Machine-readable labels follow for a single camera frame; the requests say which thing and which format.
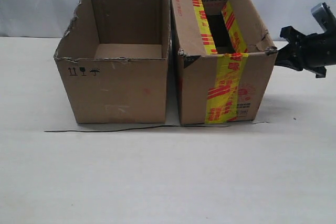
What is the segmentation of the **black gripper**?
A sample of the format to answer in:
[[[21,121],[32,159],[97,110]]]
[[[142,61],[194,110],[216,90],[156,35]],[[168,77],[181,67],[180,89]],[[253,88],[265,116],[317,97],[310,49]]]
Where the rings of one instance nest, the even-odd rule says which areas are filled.
[[[316,75],[316,78],[325,78],[326,68],[324,64],[321,66],[313,66],[308,63],[308,58],[312,54],[311,44],[323,40],[326,33],[304,35],[292,26],[283,27],[280,37],[284,38],[288,44],[278,51],[275,60],[275,66],[290,68],[295,71],[307,70]]]

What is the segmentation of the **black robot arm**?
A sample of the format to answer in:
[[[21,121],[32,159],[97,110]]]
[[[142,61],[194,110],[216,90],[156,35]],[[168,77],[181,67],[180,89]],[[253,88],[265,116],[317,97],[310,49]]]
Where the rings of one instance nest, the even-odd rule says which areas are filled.
[[[326,66],[335,65],[335,30],[304,35],[287,26],[281,29],[280,37],[288,44],[278,51],[276,66],[307,70],[316,78],[324,78]]]

